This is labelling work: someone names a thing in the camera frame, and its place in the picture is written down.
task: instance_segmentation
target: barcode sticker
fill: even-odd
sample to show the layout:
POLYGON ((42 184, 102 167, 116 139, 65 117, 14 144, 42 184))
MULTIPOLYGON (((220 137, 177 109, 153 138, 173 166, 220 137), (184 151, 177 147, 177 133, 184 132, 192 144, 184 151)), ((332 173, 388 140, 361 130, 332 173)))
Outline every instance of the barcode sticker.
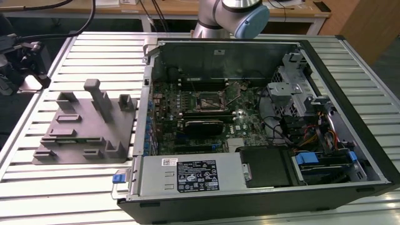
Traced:
POLYGON ((176 163, 177 163, 177 158, 164 158, 161 160, 161 166, 176 165, 176 163))

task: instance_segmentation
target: table leg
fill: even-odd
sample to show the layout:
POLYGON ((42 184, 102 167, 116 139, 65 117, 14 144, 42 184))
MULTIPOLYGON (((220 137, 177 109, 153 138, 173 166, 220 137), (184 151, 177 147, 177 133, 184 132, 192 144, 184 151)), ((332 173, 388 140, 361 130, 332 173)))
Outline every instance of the table leg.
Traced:
POLYGON ((142 32, 150 32, 150 22, 145 15, 140 15, 142 32))
POLYGON ((320 29, 324 25, 325 19, 326 18, 324 18, 324 17, 314 18, 313 23, 309 26, 309 29, 306 31, 306 35, 318 35, 318 32, 320 32, 320 29))

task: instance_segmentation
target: blue latch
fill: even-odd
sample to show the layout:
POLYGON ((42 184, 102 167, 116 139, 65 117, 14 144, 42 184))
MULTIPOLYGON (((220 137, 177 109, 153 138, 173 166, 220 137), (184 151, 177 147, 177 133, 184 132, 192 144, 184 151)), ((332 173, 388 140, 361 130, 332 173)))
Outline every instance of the blue latch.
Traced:
POLYGON ((349 158, 350 158, 352 162, 357 161, 357 156, 356 156, 356 153, 353 151, 349 152, 349 158))
POLYGON ((298 165, 304 163, 318 163, 318 158, 313 152, 301 152, 296 155, 296 161, 298 165))
POLYGON ((125 183, 125 175, 124 174, 114 174, 112 176, 112 183, 113 184, 122 184, 122 183, 125 183))

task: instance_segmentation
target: metal rail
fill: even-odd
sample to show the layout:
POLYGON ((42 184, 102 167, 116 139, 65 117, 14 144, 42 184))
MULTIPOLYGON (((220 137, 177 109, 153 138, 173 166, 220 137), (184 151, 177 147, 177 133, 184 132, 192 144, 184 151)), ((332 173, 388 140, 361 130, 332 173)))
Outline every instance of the metal rail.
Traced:
MULTIPOLYGON (((60 91, 73 91, 78 98, 89 98, 82 84, 88 78, 101 81, 101 90, 110 98, 129 93, 140 97, 144 64, 142 42, 146 37, 188 38, 188 34, 142 34, 86 32, 66 40, 52 65, 52 84, 37 98, 18 122, 1 151, 0 221, 20 224, 134 224, 110 198, 113 173, 130 166, 124 164, 32 165, 34 149, 40 145, 54 112, 60 91)), ((400 168, 400 104, 392 92, 366 66, 345 41, 333 36, 262 35, 262 39, 309 40, 344 93, 349 97, 389 158, 400 168)), ((316 85, 324 93, 321 83, 316 85)), ((118 186, 118 191, 128 187, 118 186)), ((398 224, 400 192, 366 197, 322 212, 301 212, 262 217, 244 217, 193 224, 398 224)))

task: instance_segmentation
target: warning label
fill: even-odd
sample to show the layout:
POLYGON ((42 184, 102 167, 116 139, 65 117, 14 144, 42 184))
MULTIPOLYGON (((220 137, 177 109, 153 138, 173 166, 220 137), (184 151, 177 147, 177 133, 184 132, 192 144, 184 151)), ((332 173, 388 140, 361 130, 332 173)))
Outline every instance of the warning label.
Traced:
POLYGON ((177 191, 181 193, 220 189, 214 160, 177 162, 177 191))

